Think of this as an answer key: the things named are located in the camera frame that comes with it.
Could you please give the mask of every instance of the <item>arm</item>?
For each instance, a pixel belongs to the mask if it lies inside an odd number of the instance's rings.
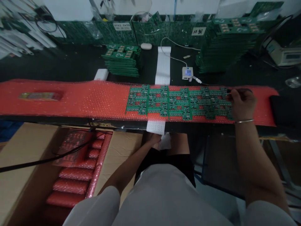
[[[124,188],[135,175],[148,151],[153,145],[160,142],[160,140],[161,135],[152,134],[152,137],[149,141],[147,141],[141,148],[139,148],[138,151],[136,151],[117,168],[117,170],[110,176],[98,194],[100,195],[106,187],[114,186],[121,195]]]
[[[250,91],[231,91],[232,114],[235,121],[253,118],[256,97]],[[254,122],[235,125],[237,159],[242,177],[246,182],[246,205],[263,200],[289,213],[286,196],[280,177],[262,148]]]

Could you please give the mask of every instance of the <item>black table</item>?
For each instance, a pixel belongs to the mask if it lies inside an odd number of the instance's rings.
[[[37,51],[34,56],[23,55],[20,57],[6,57],[0,60],[0,81],[7,81],[14,78],[55,80],[63,82],[80,82],[93,80],[99,68],[105,68],[101,55],[106,48],[88,45],[60,45],[58,48]],[[195,66],[195,55],[197,51],[181,47],[172,47],[171,56],[182,59],[183,56],[193,55],[186,59],[189,67]],[[157,66],[158,50],[154,46],[152,50],[142,50],[144,67],[139,78],[116,76],[109,74],[108,81],[127,83],[154,84]],[[182,80],[183,63],[171,59],[170,85],[189,86],[199,85],[196,81],[188,82]],[[224,85],[229,87],[239,85],[262,85],[275,88],[280,95],[291,97],[295,102],[298,115],[301,115],[301,89],[291,89],[286,86],[285,80],[299,75],[298,68],[279,69],[269,66],[250,54],[244,55],[240,61],[231,65],[225,73],[198,74],[197,67],[194,67],[196,75],[203,83]],[[6,120],[18,120],[39,122],[56,125],[93,125],[99,127],[146,129],[146,121],[108,121],[92,120],[75,117],[43,117],[43,116],[1,116]],[[301,133],[296,130],[258,126],[261,136],[277,136],[286,134],[291,139],[301,140]],[[197,132],[200,135],[210,133],[223,133],[234,136],[234,126],[225,124],[209,124],[194,122],[167,122],[166,132]]]

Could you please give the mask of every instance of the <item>green circuit board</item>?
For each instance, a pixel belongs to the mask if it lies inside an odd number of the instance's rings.
[[[199,90],[181,88],[180,91],[170,91],[168,86],[159,89],[151,89],[149,85],[131,86],[126,112],[137,111],[139,115],[157,112],[168,119],[181,116],[184,121],[191,121],[192,116],[205,116],[208,120],[225,116],[233,120],[232,104],[226,99],[227,95],[226,87],[219,90],[201,87]]]

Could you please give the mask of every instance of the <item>silver bracelet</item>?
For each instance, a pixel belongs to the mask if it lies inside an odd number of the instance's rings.
[[[248,120],[244,120],[244,121],[238,121],[238,122],[234,122],[234,124],[243,123],[243,122],[251,122],[251,121],[254,121],[254,119],[248,119]]]

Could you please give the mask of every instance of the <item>stack of circuit boards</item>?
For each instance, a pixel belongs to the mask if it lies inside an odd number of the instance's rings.
[[[192,120],[192,116],[205,116],[208,120],[215,116],[231,115],[232,104],[226,99],[227,88],[210,90],[201,87],[200,90],[170,91],[168,86],[151,89],[149,85],[131,87],[126,106],[127,111],[137,111],[139,115],[158,112],[161,117],[181,116],[184,121]]]
[[[138,46],[110,44],[102,57],[109,72],[114,75],[139,77],[142,68],[141,49]]]
[[[200,73],[223,72],[256,44],[264,33],[257,26],[257,19],[213,19],[207,25],[201,53],[196,56]]]

